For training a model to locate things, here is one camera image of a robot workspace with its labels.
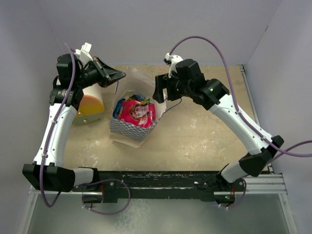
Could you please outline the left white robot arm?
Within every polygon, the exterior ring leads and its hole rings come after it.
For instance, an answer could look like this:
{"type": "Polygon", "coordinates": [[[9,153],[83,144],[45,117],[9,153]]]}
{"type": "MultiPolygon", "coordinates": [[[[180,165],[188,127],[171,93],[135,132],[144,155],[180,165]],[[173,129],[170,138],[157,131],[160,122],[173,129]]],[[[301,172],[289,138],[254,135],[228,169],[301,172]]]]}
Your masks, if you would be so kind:
{"type": "Polygon", "coordinates": [[[73,54],[58,57],[57,71],[41,146],[33,162],[24,164],[22,173],[36,190],[70,192],[83,184],[89,191],[95,191],[100,187],[96,168],[64,168],[66,142],[83,98],[83,89],[94,84],[106,88],[126,74],[106,65],[97,57],[83,64],[73,54]]]}

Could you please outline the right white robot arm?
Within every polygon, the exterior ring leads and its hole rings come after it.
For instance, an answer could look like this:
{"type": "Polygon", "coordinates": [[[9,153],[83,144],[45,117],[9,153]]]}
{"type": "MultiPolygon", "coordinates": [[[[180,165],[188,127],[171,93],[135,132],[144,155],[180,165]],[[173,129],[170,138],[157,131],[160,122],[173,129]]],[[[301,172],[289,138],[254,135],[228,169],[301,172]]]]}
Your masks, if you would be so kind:
{"type": "Polygon", "coordinates": [[[155,77],[155,83],[155,101],[164,102],[164,90],[167,91],[167,100],[189,97],[223,121],[244,144],[247,154],[238,162],[226,165],[217,175],[217,186],[223,191],[229,190],[236,180],[245,176],[257,177],[284,143],[281,136],[267,133],[239,106],[235,106],[233,96],[221,81],[205,79],[193,59],[174,60],[167,74],[155,77]]]}

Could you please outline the pink chips bag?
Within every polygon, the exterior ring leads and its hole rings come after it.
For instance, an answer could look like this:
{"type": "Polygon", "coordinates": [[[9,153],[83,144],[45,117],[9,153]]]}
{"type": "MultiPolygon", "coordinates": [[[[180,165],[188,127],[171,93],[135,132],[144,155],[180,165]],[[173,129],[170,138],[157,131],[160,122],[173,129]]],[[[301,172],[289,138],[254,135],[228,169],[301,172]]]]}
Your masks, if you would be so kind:
{"type": "Polygon", "coordinates": [[[156,120],[156,108],[152,103],[126,100],[121,104],[117,119],[138,127],[149,128],[156,120]]]}

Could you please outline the checkered paper bag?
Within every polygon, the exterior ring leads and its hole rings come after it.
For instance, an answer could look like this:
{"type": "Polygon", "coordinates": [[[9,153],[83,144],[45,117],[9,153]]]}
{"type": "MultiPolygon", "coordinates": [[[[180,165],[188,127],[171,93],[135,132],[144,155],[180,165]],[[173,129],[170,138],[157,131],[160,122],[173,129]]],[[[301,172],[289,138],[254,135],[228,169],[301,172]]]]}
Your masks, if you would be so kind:
{"type": "Polygon", "coordinates": [[[127,67],[125,73],[126,77],[117,82],[114,93],[110,138],[138,148],[170,108],[166,105],[166,94],[161,95],[163,103],[152,98],[156,86],[154,78],[134,67],[127,67]]]}

